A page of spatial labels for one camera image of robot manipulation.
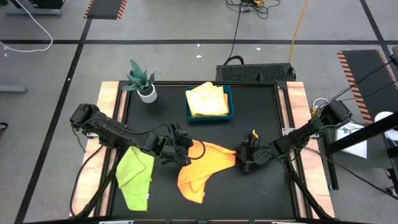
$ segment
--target wooden board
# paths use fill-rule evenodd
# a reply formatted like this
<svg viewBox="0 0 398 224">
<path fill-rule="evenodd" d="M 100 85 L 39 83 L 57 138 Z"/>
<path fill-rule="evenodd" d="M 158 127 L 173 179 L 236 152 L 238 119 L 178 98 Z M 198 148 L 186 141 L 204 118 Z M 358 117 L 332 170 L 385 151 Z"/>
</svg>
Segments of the wooden board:
<svg viewBox="0 0 398 224">
<path fill-rule="evenodd" d="M 103 82 L 101 91 L 99 93 L 97 105 L 100 110 L 107 116 L 112 117 L 113 109 L 118 91 L 119 82 Z M 307 103 L 307 96 L 305 94 L 304 85 L 302 82 L 288 82 L 288 94 L 290 98 L 290 105 L 292 108 L 293 119 L 296 127 L 301 127 L 308 122 L 310 117 L 310 110 Z M 286 102 L 284 101 L 283 91 L 279 91 L 280 102 L 282 106 L 282 115 L 284 117 L 285 127 L 289 127 L 287 118 Z M 124 110 L 126 92 L 121 95 L 121 102 L 119 105 L 118 121 L 121 121 Z M 86 153 L 83 161 L 89 157 L 97 148 L 98 138 L 90 139 L 87 143 Z M 310 140 L 308 147 L 318 150 L 316 140 Z M 86 167 L 80 176 L 75 197 L 73 200 L 73 210 L 78 213 L 83 209 L 87 202 L 91 199 L 92 195 L 96 192 L 98 184 L 100 182 L 101 171 L 104 163 L 105 150 L 99 152 L 92 161 L 87 163 Z M 330 200 L 330 194 L 326 183 L 325 173 L 323 171 L 322 160 L 318 154 L 308 150 L 302 150 L 301 152 L 303 160 L 303 169 L 306 177 L 307 187 L 312 195 L 315 197 L 317 202 L 323 207 L 327 214 L 334 215 L 333 206 Z M 114 152 L 111 154 L 109 160 L 109 166 L 113 163 Z M 301 191 L 296 187 L 298 205 L 300 209 L 300 216 L 306 217 L 303 196 Z M 109 187 L 105 191 L 101 208 L 99 211 L 100 215 L 106 214 L 106 207 L 108 204 Z"/>
</svg>

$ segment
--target green leaves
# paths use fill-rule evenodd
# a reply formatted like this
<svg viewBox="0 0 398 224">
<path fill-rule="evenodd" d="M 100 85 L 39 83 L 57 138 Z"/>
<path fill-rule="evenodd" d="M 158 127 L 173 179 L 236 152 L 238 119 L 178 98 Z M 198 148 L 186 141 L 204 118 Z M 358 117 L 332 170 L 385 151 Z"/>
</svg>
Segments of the green leaves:
<svg viewBox="0 0 398 224">
<path fill-rule="evenodd" d="M 130 60 L 130 63 L 132 70 L 130 74 L 127 74 L 127 78 L 131 85 L 122 87 L 122 90 L 133 91 L 149 88 L 155 82 L 155 73 L 152 73 L 148 79 L 146 70 L 143 72 L 138 64 L 133 60 Z"/>
</svg>

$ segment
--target concrete floor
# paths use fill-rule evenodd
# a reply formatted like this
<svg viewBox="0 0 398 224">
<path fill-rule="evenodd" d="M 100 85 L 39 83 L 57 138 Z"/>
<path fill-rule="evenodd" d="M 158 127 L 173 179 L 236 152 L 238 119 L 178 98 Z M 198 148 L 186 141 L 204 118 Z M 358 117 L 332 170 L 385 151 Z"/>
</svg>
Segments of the concrete floor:
<svg viewBox="0 0 398 224">
<path fill-rule="evenodd" d="M 255 14 L 241 15 L 237 39 L 290 40 L 303 0 L 283 0 L 270 9 L 263 21 Z M 398 40 L 394 21 L 395 0 L 366 0 L 385 40 Z M 66 0 L 62 17 L 37 20 L 55 40 L 78 40 L 89 0 Z M 0 7 L 0 40 L 44 40 L 46 35 L 28 17 L 6 17 Z M 232 39 L 236 12 L 224 1 L 137 0 L 129 1 L 120 21 L 94 20 L 89 40 Z M 310 1 L 300 40 L 377 40 L 357 0 Z M 18 49 L 45 45 L 17 44 Z M 0 121 L 9 128 L 0 133 L 0 223 L 13 223 L 32 175 L 44 137 L 69 71 L 76 44 L 55 44 L 48 51 L 20 54 L 0 49 L 0 83 L 29 87 L 26 95 L 0 95 Z M 246 63 L 282 63 L 288 60 L 289 44 L 238 44 L 234 54 Z M 337 50 L 378 49 L 368 45 L 296 45 L 292 64 L 298 81 L 305 84 L 308 102 L 329 98 L 348 86 Z M 69 117 L 79 103 L 96 103 L 100 84 L 126 79 L 133 58 L 157 80 L 214 80 L 215 68 L 229 52 L 229 44 L 85 44 L 71 80 L 67 99 L 57 123 L 49 153 L 30 203 L 25 222 L 68 218 L 68 203 L 83 153 L 70 130 Z M 343 98 L 351 98 L 350 92 Z M 361 119 L 354 101 L 346 101 L 356 119 Z M 380 187 L 391 183 L 380 169 L 345 164 Z M 337 169 L 339 191 L 331 191 L 336 216 L 342 220 L 396 223 L 397 202 L 381 195 L 350 174 Z"/>
</svg>

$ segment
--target blue bin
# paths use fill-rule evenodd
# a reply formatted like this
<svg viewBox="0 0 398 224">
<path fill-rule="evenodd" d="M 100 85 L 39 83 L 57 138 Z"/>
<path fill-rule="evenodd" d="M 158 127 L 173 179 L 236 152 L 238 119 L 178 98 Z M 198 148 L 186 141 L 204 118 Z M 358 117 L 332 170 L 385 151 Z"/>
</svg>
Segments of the blue bin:
<svg viewBox="0 0 398 224">
<path fill-rule="evenodd" d="M 229 85 L 222 86 L 224 93 L 228 94 L 228 107 L 229 113 L 226 116 L 203 116 L 203 117 L 192 117 L 191 110 L 189 109 L 189 104 L 187 101 L 187 95 L 185 95 L 185 116 L 189 121 L 222 121 L 229 120 L 234 116 L 234 105 L 232 104 L 232 91 Z M 185 91 L 192 90 L 196 87 L 186 87 Z"/>
</svg>

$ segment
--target white pot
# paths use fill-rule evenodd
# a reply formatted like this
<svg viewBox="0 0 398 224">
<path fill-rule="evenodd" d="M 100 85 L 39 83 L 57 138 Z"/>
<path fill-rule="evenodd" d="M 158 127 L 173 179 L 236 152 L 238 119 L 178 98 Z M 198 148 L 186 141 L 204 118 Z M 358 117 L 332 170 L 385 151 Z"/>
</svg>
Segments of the white pot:
<svg viewBox="0 0 398 224">
<path fill-rule="evenodd" d="M 138 92 L 139 97 L 141 98 L 141 100 L 144 103 L 152 103 L 157 98 L 157 93 L 156 93 L 154 84 L 152 84 L 152 93 L 150 93 L 149 95 L 144 96 L 144 95 L 141 95 L 141 93 L 139 91 L 137 91 L 137 92 Z"/>
</svg>

